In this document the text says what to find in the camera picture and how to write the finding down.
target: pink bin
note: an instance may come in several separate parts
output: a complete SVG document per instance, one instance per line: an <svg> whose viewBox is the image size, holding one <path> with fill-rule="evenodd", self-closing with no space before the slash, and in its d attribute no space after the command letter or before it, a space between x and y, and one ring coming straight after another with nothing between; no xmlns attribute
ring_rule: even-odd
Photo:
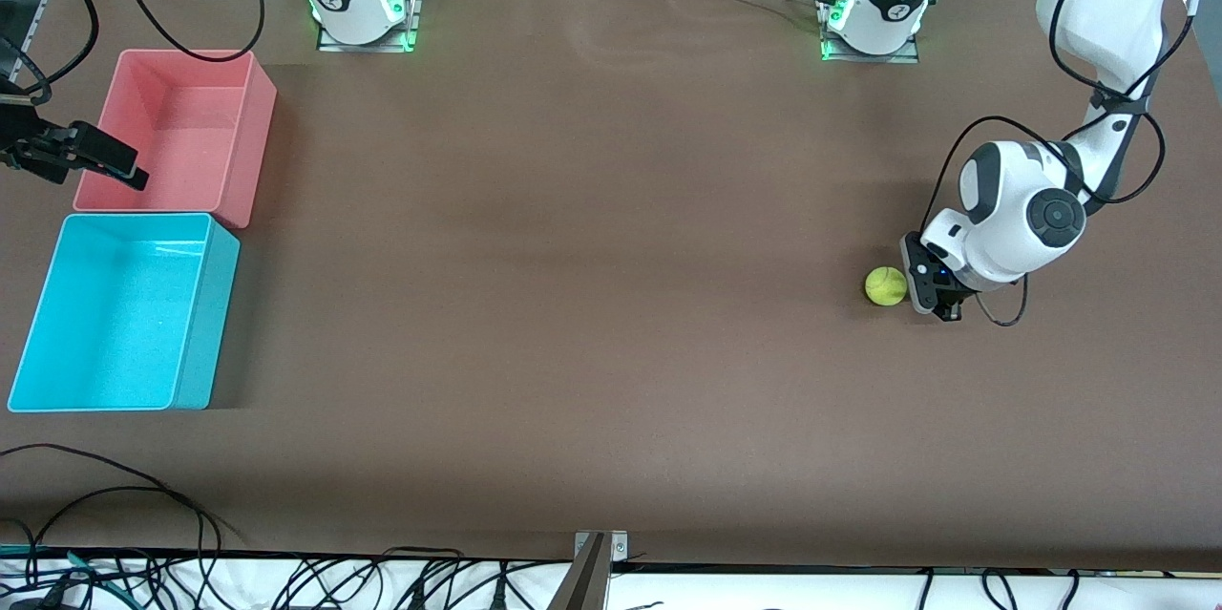
<svg viewBox="0 0 1222 610"><path fill-rule="evenodd" d="M253 54L210 64L172 50L122 53L98 127L136 148L149 182L136 192L82 174L73 209L207 211L244 229L275 101L276 88Z"/></svg>

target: tennis ball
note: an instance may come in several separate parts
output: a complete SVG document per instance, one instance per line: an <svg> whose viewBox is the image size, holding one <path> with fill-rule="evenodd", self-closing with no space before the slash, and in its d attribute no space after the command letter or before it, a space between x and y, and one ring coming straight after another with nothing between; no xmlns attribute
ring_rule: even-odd
<svg viewBox="0 0 1222 610"><path fill-rule="evenodd" d="M870 302L891 307L899 304L908 295L908 280L895 266L877 266L865 277L865 297Z"/></svg>

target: metal bracket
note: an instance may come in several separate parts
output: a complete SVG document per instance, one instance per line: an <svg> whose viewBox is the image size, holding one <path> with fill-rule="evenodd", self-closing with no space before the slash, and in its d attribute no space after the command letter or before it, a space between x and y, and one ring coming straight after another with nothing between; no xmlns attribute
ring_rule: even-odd
<svg viewBox="0 0 1222 610"><path fill-rule="evenodd" d="M577 555L547 610L606 610L611 561L628 556L627 532L578 532Z"/></svg>
<svg viewBox="0 0 1222 610"><path fill-rule="evenodd" d="M573 556L576 557L585 542L590 539L590 534L598 532L577 532L577 537L573 539ZM628 559L628 532L609 532L611 534L611 561L623 562Z"/></svg>

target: brown tabletop surface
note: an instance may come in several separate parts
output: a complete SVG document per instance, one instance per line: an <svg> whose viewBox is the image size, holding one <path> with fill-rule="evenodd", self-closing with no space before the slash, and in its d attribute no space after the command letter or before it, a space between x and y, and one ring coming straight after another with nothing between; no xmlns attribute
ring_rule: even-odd
<svg viewBox="0 0 1222 610"><path fill-rule="evenodd" d="M97 121L117 54L165 46L95 1L49 120ZM255 17L148 1L200 49ZM1162 176L1034 275L1019 326L862 296L965 123L1080 122L1034 2L940 0L920 65L882 66L820 61L800 0L425 0L411 55L318 54L303 0L268 0L279 100L211 408L2 413L0 447L152 472L246 549L562 557L617 528L646 560L1222 567L1222 125L1195 43L1155 97ZM86 33L51 0L32 56ZM1143 133L1129 185L1151 160ZM0 174L4 395L75 183ZM27 452L0 511L116 483ZM48 543L193 546L194 518L117 495Z"/></svg>

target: blue bin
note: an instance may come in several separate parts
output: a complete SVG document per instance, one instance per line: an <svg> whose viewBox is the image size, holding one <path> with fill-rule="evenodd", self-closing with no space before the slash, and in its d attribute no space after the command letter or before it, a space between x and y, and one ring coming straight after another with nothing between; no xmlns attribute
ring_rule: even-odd
<svg viewBox="0 0 1222 610"><path fill-rule="evenodd" d="M209 214L64 221L9 410L203 410L238 242Z"/></svg>

